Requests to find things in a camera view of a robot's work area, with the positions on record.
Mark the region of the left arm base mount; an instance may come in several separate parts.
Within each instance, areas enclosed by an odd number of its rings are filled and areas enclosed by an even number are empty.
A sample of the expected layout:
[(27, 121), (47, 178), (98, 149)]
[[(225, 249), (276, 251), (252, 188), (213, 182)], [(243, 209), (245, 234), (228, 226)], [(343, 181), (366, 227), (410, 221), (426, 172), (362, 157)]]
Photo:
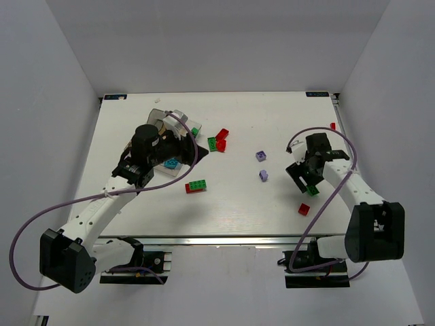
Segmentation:
[(172, 252), (148, 249), (137, 239), (118, 237), (133, 249), (127, 264), (117, 265), (102, 272), (101, 284), (108, 285), (164, 285), (171, 271)]

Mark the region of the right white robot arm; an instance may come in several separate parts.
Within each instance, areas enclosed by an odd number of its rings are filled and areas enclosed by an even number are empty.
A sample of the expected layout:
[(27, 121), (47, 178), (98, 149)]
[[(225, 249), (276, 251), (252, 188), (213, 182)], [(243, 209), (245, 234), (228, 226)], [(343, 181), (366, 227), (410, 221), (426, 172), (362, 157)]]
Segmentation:
[(333, 149), (325, 132), (307, 136), (302, 157), (286, 168), (302, 193), (315, 195), (317, 185), (328, 182), (334, 188), (332, 196), (339, 196), (351, 213), (344, 235), (309, 243), (313, 265), (397, 260), (404, 255), (404, 207), (378, 195), (355, 168), (356, 157)]

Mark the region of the cyan 2x4 lego brick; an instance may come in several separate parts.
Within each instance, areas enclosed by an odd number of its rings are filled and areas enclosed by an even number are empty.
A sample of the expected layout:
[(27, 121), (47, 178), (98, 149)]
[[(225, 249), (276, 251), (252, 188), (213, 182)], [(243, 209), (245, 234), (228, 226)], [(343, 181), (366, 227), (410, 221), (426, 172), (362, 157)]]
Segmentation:
[(164, 167), (168, 169), (176, 169), (178, 164), (179, 162), (175, 158), (167, 160), (163, 163)]

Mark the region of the purple lego brick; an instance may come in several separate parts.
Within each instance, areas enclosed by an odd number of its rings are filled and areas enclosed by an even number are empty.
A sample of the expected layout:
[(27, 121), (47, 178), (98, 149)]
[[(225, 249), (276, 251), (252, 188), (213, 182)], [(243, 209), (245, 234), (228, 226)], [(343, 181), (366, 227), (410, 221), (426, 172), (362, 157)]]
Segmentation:
[(265, 182), (268, 180), (268, 173), (265, 170), (261, 170), (259, 172), (259, 177), (260, 177), (262, 182)]
[(266, 159), (266, 154), (263, 151), (256, 152), (256, 159), (259, 162), (262, 162)]

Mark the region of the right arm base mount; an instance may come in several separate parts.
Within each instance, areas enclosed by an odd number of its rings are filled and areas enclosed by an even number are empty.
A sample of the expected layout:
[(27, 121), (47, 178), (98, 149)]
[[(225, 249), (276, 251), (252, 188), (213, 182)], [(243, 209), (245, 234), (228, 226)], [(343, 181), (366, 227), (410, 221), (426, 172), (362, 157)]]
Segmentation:
[(283, 252), (277, 265), (283, 268), (285, 287), (287, 289), (331, 289), (350, 287), (347, 264), (340, 262), (332, 265), (334, 259), (319, 255), (317, 239), (311, 238), (296, 253), (293, 269), (308, 268), (307, 271), (295, 272), (290, 268), (294, 250)]

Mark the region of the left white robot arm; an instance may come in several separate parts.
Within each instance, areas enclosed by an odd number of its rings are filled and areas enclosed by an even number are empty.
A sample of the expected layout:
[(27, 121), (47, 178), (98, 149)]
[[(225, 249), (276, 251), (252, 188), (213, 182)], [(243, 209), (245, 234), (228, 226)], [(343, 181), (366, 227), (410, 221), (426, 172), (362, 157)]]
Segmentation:
[(171, 130), (163, 133), (144, 124), (135, 133), (111, 173), (99, 199), (59, 230), (46, 230), (40, 238), (40, 272), (65, 287), (80, 293), (95, 274), (112, 268), (142, 268), (143, 245), (138, 240), (119, 236), (106, 244), (95, 242), (110, 221), (139, 195), (154, 177), (154, 167), (175, 158), (192, 165), (208, 154), (189, 135), (176, 137)]

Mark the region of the green sloped lego brick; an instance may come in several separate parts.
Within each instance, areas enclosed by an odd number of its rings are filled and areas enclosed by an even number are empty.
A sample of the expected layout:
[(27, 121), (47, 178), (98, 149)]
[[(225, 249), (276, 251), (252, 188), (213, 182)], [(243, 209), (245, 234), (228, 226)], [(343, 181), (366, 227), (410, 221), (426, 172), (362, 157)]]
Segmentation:
[(194, 135), (194, 137), (196, 137), (199, 134), (199, 129), (193, 128), (193, 129), (191, 129), (191, 132)]

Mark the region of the red square lego brick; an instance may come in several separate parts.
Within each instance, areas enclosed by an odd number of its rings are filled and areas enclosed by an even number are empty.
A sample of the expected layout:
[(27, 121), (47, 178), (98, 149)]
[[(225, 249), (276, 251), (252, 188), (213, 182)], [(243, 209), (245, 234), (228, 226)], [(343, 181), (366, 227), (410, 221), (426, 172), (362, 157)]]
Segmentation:
[(302, 203), (298, 209), (298, 213), (302, 216), (307, 216), (310, 211), (310, 206)]

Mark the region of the red 2x4 lego brick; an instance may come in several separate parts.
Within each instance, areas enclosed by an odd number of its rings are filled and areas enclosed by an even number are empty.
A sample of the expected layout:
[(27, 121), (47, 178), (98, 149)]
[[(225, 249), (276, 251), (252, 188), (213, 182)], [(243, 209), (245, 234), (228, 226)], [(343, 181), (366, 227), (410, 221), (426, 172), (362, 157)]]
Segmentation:
[(229, 131), (225, 128), (221, 129), (215, 136), (216, 141), (224, 140), (229, 134)]

